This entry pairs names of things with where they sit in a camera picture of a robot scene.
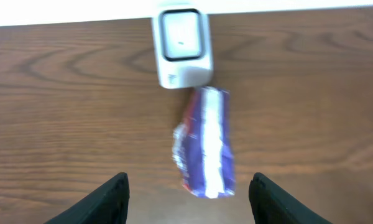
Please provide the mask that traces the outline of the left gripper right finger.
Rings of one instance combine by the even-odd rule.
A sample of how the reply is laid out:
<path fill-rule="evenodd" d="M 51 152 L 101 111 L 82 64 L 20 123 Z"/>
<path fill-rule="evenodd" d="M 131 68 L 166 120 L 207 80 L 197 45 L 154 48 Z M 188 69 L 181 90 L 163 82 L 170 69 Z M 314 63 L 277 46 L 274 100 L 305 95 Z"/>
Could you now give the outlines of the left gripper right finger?
<path fill-rule="evenodd" d="M 329 224 L 260 172 L 249 184 L 249 201 L 256 224 Z"/>

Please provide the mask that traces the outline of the purple snack packet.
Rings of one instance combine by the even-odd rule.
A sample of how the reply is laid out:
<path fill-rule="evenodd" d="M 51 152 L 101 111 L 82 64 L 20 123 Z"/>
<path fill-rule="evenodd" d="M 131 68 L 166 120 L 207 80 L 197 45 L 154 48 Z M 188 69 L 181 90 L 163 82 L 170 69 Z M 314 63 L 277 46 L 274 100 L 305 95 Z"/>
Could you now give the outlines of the purple snack packet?
<path fill-rule="evenodd" d="M 229 92 L 212 86 L 192 93 L 173 132 L 173 160 L 182 184 L 201 198 L 234 195 L 236 178 L 229 137 Z"/>

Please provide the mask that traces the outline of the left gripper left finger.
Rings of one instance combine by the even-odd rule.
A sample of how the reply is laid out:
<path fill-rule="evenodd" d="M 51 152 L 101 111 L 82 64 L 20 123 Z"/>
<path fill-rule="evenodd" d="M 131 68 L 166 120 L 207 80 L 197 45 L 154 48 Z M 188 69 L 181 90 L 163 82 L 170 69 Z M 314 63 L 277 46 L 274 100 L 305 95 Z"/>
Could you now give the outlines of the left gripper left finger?
<path fill-rule="evenodd" d="M 129 198 L 128 176 L 120 172 L 47 223 L 126 224 Z"/>

